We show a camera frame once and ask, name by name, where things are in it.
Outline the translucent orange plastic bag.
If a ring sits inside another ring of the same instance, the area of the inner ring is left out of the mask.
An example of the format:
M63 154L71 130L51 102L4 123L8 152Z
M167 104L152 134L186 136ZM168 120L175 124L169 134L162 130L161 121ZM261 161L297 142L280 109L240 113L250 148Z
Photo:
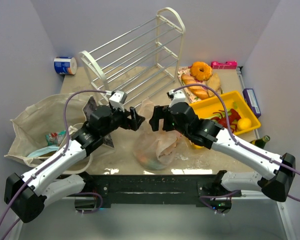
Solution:
M138 114L145 117L139 136L134 141L132 152L136 160L148 170L163 170L175 159L177 144L182 135L176 131L152 131L149 120L153 116L155 104L148 98L143 100Z

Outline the green red snack packet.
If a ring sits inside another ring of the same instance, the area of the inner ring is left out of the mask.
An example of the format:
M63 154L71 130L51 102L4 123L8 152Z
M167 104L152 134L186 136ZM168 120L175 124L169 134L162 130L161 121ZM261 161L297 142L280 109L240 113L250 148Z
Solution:
M66 136L66 131L51 132L45 135L48 146L60 146Z

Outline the blue brown chips bag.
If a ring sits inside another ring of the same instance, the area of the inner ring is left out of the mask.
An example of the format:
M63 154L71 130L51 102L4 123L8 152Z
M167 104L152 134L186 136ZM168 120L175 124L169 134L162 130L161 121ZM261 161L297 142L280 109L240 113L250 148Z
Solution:
M37 158L37 157L50 157L53 155L59 147L57 145L49 145L40 149L37 149L30 153L27 157L28 158Z

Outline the cream canvas tote bag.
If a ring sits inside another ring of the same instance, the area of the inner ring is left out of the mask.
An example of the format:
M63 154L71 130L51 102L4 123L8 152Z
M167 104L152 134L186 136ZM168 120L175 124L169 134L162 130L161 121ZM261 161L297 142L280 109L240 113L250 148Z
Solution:
M27 107L12 125L15 139L6 157L35 168L48 159L49 154L36 156L35 151L48 146L46 136L69 130L71 136L90 117L97 103L91 93L55 94Z

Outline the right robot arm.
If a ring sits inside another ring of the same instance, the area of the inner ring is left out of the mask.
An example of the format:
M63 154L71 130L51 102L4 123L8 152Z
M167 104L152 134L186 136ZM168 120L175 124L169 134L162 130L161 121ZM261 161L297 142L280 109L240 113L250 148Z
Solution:
M197 146L212 149L247 165L252 172L226 171L219 184L227 191L257 191L268 198L285 202L295 174L295 157L289 153L279 155L261 149L239 137L222 125L200 119L191 106L179 102L172 106L155 106L149 124L154 132L176 130Z

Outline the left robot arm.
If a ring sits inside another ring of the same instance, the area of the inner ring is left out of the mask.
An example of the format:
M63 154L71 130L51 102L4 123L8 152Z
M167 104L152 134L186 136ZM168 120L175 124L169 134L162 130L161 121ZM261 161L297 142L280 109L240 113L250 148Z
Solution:
M51 201L54 180L65 170L88 157L104 143L104 137L118 128L137 131L145 117L129 110L106 105L97 106L89 119L54 155L36 168L18 175L11 174L5 183L4 202L24 222L34 220Z

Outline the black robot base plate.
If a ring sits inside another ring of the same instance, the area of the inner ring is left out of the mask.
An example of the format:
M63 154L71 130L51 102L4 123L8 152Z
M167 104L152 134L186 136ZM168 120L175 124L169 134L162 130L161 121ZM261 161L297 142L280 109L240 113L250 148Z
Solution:
M230 192L221 186L222 170L218 174L142 174L142 175L92 175L80 174L85 186L85 197L93 198L97 206L111 208L119 205L195 205L211 207L227 213L232 198L241 197L241 191Z

